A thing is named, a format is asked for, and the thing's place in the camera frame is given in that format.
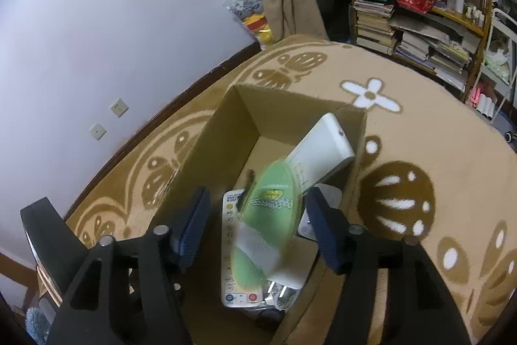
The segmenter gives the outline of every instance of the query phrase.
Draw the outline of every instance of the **wall outlet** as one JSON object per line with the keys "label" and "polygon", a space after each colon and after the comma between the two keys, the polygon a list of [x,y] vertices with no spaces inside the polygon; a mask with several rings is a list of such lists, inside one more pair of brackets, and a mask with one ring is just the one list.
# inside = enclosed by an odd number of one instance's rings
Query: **wall outlet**
{"label": "wall outlet", "polygon": [[93,136],[96,140],[102,138],[104,133],[106,133],[106,129],[99,124],[94,124],[90,129],[90,135]]}
{"label": "wall outlet", "polygon": [[110,110],[118,117],[122,116],[128,108],[129,107],[122,101],[122,99],[118,99],[110,106]]}

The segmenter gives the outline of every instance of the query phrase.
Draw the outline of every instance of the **white wall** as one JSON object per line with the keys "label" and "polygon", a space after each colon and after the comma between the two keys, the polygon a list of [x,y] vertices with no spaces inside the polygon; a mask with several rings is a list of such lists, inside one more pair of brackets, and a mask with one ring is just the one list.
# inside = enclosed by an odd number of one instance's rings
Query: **white wall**
{"label": "white wall", "polygon": [[0,0],[0,246],[31,261],[22,207],[48,196],[63,215],[138,127],[251,43],[224,1]]}

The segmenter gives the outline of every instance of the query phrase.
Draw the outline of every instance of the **baseboard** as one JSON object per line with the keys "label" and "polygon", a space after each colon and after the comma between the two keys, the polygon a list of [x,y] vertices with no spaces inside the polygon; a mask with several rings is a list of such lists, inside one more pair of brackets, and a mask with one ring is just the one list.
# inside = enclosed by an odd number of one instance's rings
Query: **baseboard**
{"label": "baseboard", "polygon": [[77,209],[77,207],[86,199],[94,187],[112,170],[115,166],[131,152],[144,138],[146,138],[154,129],[158,128],[170,116],[176,113],[185,104],[194,97],[201,94],[214,82],[221,79],[228,72],[234,70],[241,63],[255,56],[260,52],[260,46],[257,42],[250,44],[241,51],[234,54],[228,60],[225,60],[218,67],[212,69],[208,74],[202,76],[194,82],[187,90],[178,95],[171,103],[164,107],[159,113],[143,125],[109,160],[100,171],[92,178],[91,182],[84,188],[78,196],[72,207],[64,216],[66,221]]}

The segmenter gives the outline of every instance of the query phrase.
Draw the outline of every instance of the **white flower pattern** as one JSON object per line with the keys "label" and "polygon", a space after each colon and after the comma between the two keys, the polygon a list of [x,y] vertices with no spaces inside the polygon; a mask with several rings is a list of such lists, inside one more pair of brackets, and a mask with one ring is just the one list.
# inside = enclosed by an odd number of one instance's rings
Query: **white flower pattern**
{"label": "white flower pattern", "polygon": [[383,87],[383,82],[377,78],[370,78],[366,87],[353,81],[343,81],[341,88],[358,97],[353,102],[357,108],[371,109],[374,105],[382,107],[393,113],[400,113],[402,107],[395,100],[385,95],[379,94]]}

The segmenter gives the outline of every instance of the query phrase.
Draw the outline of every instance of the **blue fluffy object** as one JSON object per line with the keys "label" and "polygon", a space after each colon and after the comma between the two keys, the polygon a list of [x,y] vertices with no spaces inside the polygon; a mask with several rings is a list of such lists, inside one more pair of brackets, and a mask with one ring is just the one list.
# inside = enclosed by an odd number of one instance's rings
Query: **blue fluffy object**
{"label": "blue fluffy object", "polygon": [[50,331],[50,323],[40,309],[30,307],[27,310],[25,328],[38,345],[45,345]]}

